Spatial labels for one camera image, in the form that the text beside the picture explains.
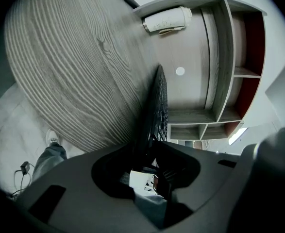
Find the white circle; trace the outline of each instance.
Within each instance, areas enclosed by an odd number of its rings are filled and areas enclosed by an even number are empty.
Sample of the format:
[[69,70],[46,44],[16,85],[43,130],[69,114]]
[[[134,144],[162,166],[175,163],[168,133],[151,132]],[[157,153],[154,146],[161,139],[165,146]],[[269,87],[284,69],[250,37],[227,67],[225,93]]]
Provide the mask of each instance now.
[[177,73],[177,75],[182,76],[185,73],[185,69],[183,67],[178,67],[176,69],[176,73]]

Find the wooden table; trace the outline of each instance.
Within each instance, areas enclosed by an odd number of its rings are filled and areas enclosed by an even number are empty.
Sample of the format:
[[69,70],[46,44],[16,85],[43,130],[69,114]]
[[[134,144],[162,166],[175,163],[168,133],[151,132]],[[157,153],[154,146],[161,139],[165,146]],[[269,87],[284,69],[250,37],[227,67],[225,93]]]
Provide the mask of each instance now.
[[18,85],[62,137],[84,151],[131,140],[157,59],[123,0],[18,0],[5,43]]

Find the leg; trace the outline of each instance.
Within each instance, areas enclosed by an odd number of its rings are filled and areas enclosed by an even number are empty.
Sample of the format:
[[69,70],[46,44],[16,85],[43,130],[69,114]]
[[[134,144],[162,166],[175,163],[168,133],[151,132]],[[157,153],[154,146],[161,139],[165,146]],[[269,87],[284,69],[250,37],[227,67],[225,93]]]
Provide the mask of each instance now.
[[33,181],[47,173],[59,163],[67,160],[67,153],[65,149],[59,144],[59,138],[55,131],[48,130],[46,134],[47,148],[38,158],[34,173],[32,175]]

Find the jeans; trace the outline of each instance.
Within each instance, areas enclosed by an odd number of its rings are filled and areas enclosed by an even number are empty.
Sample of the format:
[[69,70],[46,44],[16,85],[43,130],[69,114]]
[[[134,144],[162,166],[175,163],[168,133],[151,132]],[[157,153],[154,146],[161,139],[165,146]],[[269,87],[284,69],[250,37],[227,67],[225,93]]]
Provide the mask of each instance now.
[[40,155],[36,162],[34,173],[32,175],[33,181],[47,173],[54,166],[67,159],[65,149],[56,142],[51,143],[50,146],[47,147]]

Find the red panel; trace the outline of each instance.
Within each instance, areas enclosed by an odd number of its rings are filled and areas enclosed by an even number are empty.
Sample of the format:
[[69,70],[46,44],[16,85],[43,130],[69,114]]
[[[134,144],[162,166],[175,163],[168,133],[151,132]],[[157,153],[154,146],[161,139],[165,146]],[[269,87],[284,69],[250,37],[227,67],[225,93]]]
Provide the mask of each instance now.
[[248,111],[254,95],[258,89],[260,79],[244,78],[235,103],[235,110],[240,118],[243,118]]
[[245,68],[262,75],[265,55],[265,30],[261,12],[244,15],[246,29],[246,66]]
[[224,131],[226,133],[227,136],[229,136],[234,129],[236,129],[236,127],[238,126],[239,122],[228,122],[224,124]]

